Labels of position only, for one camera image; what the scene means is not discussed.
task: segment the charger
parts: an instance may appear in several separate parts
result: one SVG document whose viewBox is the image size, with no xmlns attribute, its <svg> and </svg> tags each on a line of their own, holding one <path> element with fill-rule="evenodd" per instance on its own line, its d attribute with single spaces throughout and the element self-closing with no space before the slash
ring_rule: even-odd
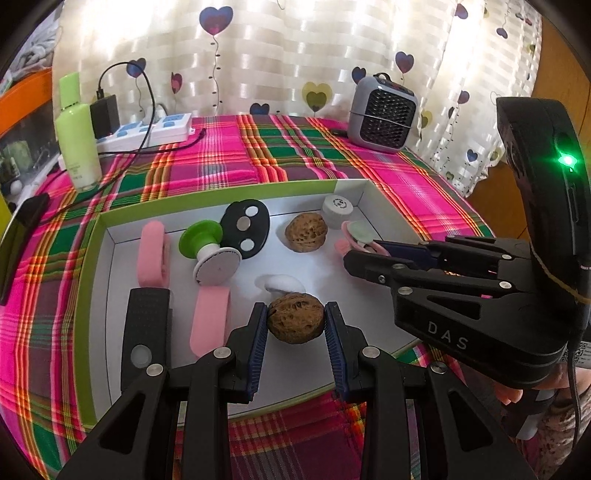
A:
<svg viewBox="0 0 591 480">
<path fill-rule="evenodd" d="M 90 117 L 97 140 L 113 135 L 121 126 L 117 96 L 99 96 L 98 100 L 90 106 Z"/>
</svg>

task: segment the plaid tablecloth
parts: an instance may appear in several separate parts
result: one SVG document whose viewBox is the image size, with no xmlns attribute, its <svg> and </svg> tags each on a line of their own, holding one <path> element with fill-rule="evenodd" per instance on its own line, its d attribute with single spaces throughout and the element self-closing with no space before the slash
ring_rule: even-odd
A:
<svg viewBox="0 0 591 480">
<path fill-rule="evenodd" d="M 84 439 L 72 365 L 80 269 L 101 211 L 199 190 L 302 179 L 371 179 L 424 239 L 490 235 L 472 208 L 409 151 L 381 154 L 335 137 L 330 120 L 221 116 L 194 120 L 203 141 L 175 153 L 144 155 L 108 188 L 46 226 L 29 242 L 7 306 L 0 312 L 0 413 L 27 458 L 54 478 Z M 105 164 L 105 179 L 128 157 Z M 77 198 L 67 175 L 50 177 L 46 218 Z M 442 359 L 420 345 L 404 360 Z M 326 394 L 302 405 L 230 426 L 240 479 L 347 480 L 359 475 L 363 406 Z"/>
</svg>

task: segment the gray fan heater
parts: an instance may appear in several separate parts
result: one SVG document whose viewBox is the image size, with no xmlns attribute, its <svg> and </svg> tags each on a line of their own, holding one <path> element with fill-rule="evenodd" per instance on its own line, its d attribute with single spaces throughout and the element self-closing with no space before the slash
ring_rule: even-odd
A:
<svg viewBox="0 0 591 480">
<path fill-rule="evenodd" d="M 413 126 L 418 100 L 409 89 L 381 76 L 357 84 L 347 135 L 360 147 L 395 153 Z"/>
</svg>

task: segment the black oval object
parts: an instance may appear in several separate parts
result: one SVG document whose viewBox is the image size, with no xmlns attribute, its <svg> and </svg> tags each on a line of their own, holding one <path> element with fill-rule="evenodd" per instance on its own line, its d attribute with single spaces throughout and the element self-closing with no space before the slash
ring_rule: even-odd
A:
<svg viewBox="0 0 591 480">
<path fill-rule="evenodd" d="M 246 210 L 249 207 L 258 209 L 256 215 L 248 216 Z M 243 231 L 238 228 L 238 221 L 242 217 L 250 220 L 250 225 Z M 254 257 L 265 246 L 269 236 L 271 220 L 269 210 L 259 200 L 249 199 L 231 203 L 223 214 L 220 225 L 223 230 L 222 247 L 232 247 L 242 254 L 243 259 Z M 242 249 L 242 242 L 250 239 L 254 246 L 250 250 Z"/>
</svg>

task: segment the white sheer curtain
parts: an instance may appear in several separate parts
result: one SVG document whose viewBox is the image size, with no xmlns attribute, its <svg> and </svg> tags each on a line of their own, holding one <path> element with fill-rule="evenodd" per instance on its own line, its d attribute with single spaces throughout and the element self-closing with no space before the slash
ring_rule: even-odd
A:
<svg viewBox="0 0 591 480">
<path fill-rule="evenodd" d="M 499 160 L 494 99 L 531 93 L 541 48 L 524 0 L 66 0 L 61 26 L 54 85 L 77 70 L 87 101 L 137 60 L 169 112 L 346 121 L 355 81 L 386 72 L 420 100 L 409 147 L 461 194 Z M 148 106 L 138 73 L 103 81 L 122 122 Z"/>
</svg>

